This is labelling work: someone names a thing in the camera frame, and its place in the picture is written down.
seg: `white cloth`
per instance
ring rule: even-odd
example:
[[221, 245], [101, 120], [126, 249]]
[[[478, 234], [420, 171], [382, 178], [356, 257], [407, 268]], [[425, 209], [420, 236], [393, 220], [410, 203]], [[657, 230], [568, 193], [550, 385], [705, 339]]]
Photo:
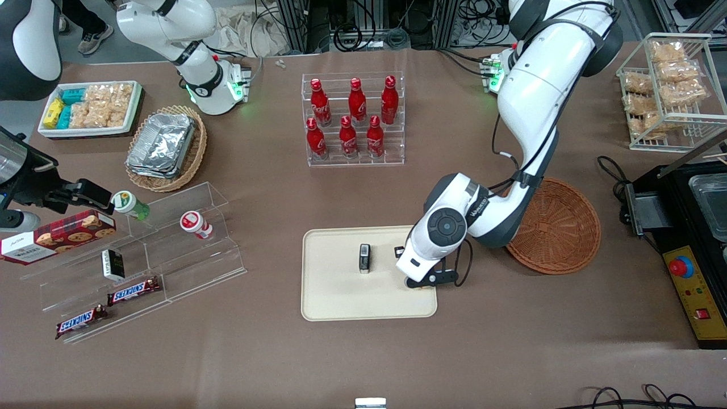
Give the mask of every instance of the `white cloth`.
[[249, 57], [269, 57], [290, 51], [284, 27], [273, 19], [275, 16], [283, 21], [277, 8], [271, 15], [264, 7], [259, 8], [257, 14], [265, 13], [265, 16], [254, 27], [252, 25], [257, 18], [255, 5], [220, 7], [214, 11], [217, 14], [218, 41], [217, 45], [210, 44], [210, 47], [241, 52]]

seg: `red emergency stop button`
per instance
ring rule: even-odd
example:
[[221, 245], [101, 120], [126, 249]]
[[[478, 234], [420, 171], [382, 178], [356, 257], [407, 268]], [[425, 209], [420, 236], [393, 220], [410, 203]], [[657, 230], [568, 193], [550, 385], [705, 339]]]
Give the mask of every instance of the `red emergency stop button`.
[[710, 318], [710, 312], [707, 311], [706, 308], [700, 308], [700, 309], [694, 310], [694, 318], [697, 318], [697, 319], [709, 319]]
[[689, 278], [694, 275], [694, 264], [683, 255], [669, 262], [669, 272], [677, 277]]

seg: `yellow panel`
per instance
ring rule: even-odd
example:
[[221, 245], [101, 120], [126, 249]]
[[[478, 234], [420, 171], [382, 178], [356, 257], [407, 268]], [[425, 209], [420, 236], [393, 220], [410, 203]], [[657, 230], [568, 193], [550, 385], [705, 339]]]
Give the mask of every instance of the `yellow panel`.
[[[664, 253], [664, 261], [669, 266], [669, 262], [678, 256], [687, 257], [694, 265], [694, 275], [689, 278], [672, 277], [674, 286], [679, 292], [679, 299], [684, 305], [684, 311], [689, 316], [689, 323], [694, 329], [694, 333], [698, 339], [702, 340], [724, 340], [727, 339], [727, 327], [720, 315], [719, 309], [715, 305], [715, 299], [712, 297], [710, 289], [704, 282], [702, 270], [696, 263], [694, 254], [689, 246], [678, 248], [677, 250]], [[697, 319], [696, 310], [706, 309], [710, 313], [709, 319]]]

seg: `bottle cap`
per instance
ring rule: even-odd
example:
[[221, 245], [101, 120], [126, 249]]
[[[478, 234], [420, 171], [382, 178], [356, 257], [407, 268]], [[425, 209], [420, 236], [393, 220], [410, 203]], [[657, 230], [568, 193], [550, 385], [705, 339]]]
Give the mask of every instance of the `bottle cap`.
[[114, 194], [111, 202], [119, 213], [127, 213], [136, 206], [136, 197], [130, 191], [122, 190]]
[[182, 218], [180, 219], [180, 227], [188, 233], [194, 233], [202, 227], [203, 222], [204, 219], [202, 218], [202, 215], [199, 214], [199, 212], [191, 210], [182, 215]]

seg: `coca-cola bottle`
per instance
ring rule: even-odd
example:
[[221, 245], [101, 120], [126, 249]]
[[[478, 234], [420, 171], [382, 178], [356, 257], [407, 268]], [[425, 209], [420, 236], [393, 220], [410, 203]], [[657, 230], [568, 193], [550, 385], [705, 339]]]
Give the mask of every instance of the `coca-cola bottle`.
[[369, 130], [366, 132], [366, 142], [369, 145], [369, 155], [378, 159], [384, 156], [384, 130], [381, 129], [381, 120], [377, 115], [372, 115], [369, 121]]
[[348, 109], [353, 118], [355, 126], [366, 123], [366, 96], [361, 91], [361, 80], [358, 78], [351, 79], [351, 93], [348, 95]]
[[396, 110], [399, 107], [399, 93], [396, 92], [396, 78], [393, 75], [386, 77], [384, 92], [381, 93], [381, 120], [391, 125], [396, 119]]
[[331, 124], [331, 106], [328, 102], [328, 95], [323, 91], [321, 80], [311, 79], [310, 88], [313, 90], [313, 94], [310, 96], [313, 115], [322, 127], [328, 127]]
[[326, 148], [326, 140], [323, 137], [323, 131], [318, 128], [315, 118], [308, 118], [305, 123], [308, 127], [308, 133], [305, 136], [308, 139], [310, 152], [313, 154], [313, 160], [328, 159], [328, 149]]
[[351, 127], [351, 117], [344, 115], [341, 117], [341, 130], [338, 132], [341, 138], [341, 149], [346, 159], [356, 159], [358, 157], [358, 145], [356, 145], [356, 130]]

